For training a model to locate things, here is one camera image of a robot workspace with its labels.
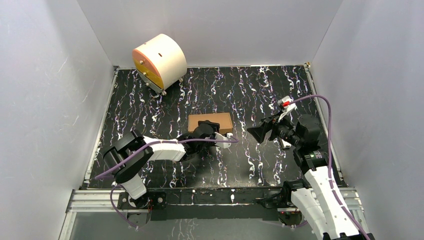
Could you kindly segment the brown cardboard box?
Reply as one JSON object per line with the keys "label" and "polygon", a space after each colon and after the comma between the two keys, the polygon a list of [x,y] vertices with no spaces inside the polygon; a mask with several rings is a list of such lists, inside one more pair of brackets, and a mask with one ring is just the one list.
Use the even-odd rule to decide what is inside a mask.
{"label": "brown cardboard box", "polygon": [[198,127],[199,122],[209,121],[213,124],[219,124],[219,133],[224,135],[233,133],[233,120],[229,112],[191,114],[188,116],[188,131],[193,132]]}

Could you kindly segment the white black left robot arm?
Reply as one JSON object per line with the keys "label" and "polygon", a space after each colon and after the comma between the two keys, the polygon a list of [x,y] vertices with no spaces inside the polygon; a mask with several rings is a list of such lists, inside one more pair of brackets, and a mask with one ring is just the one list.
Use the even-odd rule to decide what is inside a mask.
{"label": "white black left robot arm", "polygon": [[109,168],[106,173],[125,189],[135,207],[144,208],[150,198],[139,173],[147,162],[186,161],[206,148],[228,148],[230,145],[231,138],[220,134],[219,125],[206,120],[193,132],[174,139],[147,137],[133,130],[100,154]]}

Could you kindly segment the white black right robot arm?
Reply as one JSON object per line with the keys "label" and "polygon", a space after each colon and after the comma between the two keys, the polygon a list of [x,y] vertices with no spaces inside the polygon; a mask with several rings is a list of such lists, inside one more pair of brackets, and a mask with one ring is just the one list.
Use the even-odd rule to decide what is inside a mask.
{"label": "white black right robot arm", "polygon": [[285,181],[281,200],[288,207],[296,207],[309,223],[319,240],[373,240],[350,213],[342,193],[334,181],[330,152],[319,146],[319,120],[301,115],[296,125],[287,117],[262,119],[247,130],[258,143],[279,138],[293,146],[293,157],[304,179]]}

